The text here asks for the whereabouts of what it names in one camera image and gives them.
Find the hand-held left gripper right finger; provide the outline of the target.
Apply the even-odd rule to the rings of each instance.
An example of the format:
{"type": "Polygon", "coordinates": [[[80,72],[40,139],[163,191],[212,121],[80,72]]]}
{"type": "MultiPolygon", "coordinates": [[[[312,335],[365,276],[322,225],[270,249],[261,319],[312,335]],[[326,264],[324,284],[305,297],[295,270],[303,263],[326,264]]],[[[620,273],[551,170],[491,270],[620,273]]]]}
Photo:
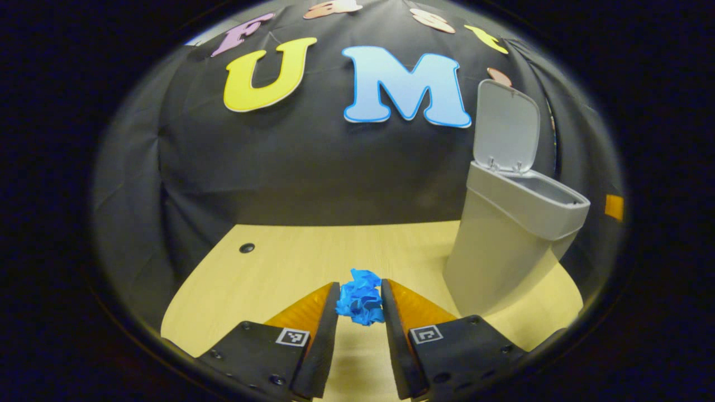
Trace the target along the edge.
{"type": "Polygon", "coordinates": [[[394,280],[381,285],[398,397],[475,400],[525,351],[478,315],[457,318],[394,280]]]}

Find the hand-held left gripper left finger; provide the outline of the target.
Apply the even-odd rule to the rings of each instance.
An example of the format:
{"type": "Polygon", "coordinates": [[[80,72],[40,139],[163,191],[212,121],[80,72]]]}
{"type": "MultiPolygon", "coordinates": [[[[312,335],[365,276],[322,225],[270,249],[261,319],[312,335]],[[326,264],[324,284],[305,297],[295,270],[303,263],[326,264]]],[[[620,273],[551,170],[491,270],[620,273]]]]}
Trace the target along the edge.
{"type": "Polygon", "coordinates": [[[340,297],[327,283],[265,323],[243,321],[198,357],[245,400],[312,400],[325,392],[340,297]]]}

